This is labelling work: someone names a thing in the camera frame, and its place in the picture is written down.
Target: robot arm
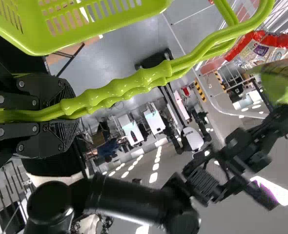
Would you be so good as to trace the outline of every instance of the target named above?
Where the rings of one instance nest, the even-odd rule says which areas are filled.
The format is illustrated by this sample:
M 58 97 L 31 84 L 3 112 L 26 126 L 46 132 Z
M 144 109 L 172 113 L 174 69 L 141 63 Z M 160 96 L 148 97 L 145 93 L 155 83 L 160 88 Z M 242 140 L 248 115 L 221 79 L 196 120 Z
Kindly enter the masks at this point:
M 72 187 L 57 181 L 38 187 L 28 201 L 29 219 L 24 233 L 70 233 L 75 212 L 82 209 L 84 214 L 101 213 L 159 226 L 170 234 L 182 233 L 177 229 L 180 226 L 186 226 L 185 233 L 196 234 L 200 227 L 199 215 L 189 197 L 170 183 L 156 190 L 96 173 L 92 179 L 83 179 Z
M 248 131 L 237 129 L 226 138 L 226 146 L 205 156 L 199 152 L 183 169 L 173 174 L 160 189 L 120 181 L 96 173 L 68 187 L 51 181 L 31 195 L 25 234 L 68 234 L 75 213 L 103 213 L 146 225 L 163 228 L 169 234 L 196 234 L 198 212 L 191 197 L 202 205 L 219 202 L 244 191 L 268 210 L 279 203 L 267 189 L 244 178 L 245 170 L 254 173 L 270 164 L 268 157 L 275 141 L 288 134 L 288 105 L 276 108 L 260 125 Z M 219 161 L 228 182 L 219 182 L 206 171 L 209 160 Z

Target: red packaging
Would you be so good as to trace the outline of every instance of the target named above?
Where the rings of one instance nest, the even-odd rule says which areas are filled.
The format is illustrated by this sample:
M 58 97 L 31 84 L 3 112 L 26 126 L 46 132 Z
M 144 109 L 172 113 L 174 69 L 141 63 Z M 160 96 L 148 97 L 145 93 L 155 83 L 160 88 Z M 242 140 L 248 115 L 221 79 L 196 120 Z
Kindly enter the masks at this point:
M 288 58 L 288 35 L 253 31 L 243 36 L 226 55 L 244 69 Z

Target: snack bag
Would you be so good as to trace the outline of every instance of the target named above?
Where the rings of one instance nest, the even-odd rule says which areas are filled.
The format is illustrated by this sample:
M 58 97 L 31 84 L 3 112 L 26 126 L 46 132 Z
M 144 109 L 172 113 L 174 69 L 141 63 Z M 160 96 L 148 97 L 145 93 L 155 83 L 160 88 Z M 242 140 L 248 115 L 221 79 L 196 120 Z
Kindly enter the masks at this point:
M 259 74 L 272 103 L 288 104 L 288 58 L 256 66 L 247 74 Z
M 263 63 L 288 59 L 288 34 L 252 31 L 236 43 L 225 59 L 246 70 Z

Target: green basket handle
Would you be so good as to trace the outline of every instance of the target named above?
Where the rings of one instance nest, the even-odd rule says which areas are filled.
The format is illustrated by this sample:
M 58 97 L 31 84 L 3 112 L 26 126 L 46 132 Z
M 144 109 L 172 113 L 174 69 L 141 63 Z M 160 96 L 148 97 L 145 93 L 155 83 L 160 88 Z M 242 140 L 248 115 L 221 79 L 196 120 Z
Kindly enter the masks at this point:
M 75 119 L 91 114 L 100 108 L 109 107 L 117 101 L 149 92 L 156 86 L 166 85 L 170 81 L 181 78 L 196 63 L 225 53 L 239 36 L 255 30 L 269 16 L 274 2 L 275 0 L 260 0 L 255 15 L 247 21 L 239 23 L 226 0 L 215 0 L 218 10 L 229 27 L 207 36 L 190 54 L 171 61 L 165 60 L 154 68 L 140 69 L 130 77 L 114 79 L 102 88 L 86 90 L 78 97 L 64 99 L 60 103 L 40 111 L 0 111 L 0 123 L 10 121 L 43 122 L 59 117 Z

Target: lime green shopping basket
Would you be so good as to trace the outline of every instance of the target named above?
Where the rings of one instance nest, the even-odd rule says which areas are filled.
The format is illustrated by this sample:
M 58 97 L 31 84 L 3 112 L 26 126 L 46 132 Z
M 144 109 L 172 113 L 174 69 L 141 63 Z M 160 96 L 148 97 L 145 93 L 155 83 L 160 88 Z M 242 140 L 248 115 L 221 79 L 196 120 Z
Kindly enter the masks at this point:
M 74 43 L 164 11 L 171 0 L 0 0 L 0 36 L 29 55 Z
M 33 55 L 49 54 L 94 35 L 152 16 L 165 10 L 171 2 L 171 0 L 16 1 L 21 4 L 17 2 L 14 4 L 11 0 L 0 0 L 0 35 Z M 102 88 L 88 89 L 78 97 L 63 99 L 60 103 L 43 110 L 0 110 L 0 123 L 43 122 L 55 118 L 76 119 L 92 114 L 100 108 L 110 107 L 117 101 L 147 93 L 154 87 L 166 85 L 184 76 L 196 63 L 228 51 L 239 36 L 256 29 L 264 22 L 271 13 L 274 2 L 275 0 L 260 0 L 254 16 L 239 23 L 227 0 L 215 0 L 214 3 L 228 28 L 208 35 L 191 53 L 171 61 L 165 60 L 153 68 L 140 69 L 127 78 L 114 79 Z M 11 15 L 11 19 L 9 15 L 5 16 L 6 9 L 8 12 L 15 12 Z

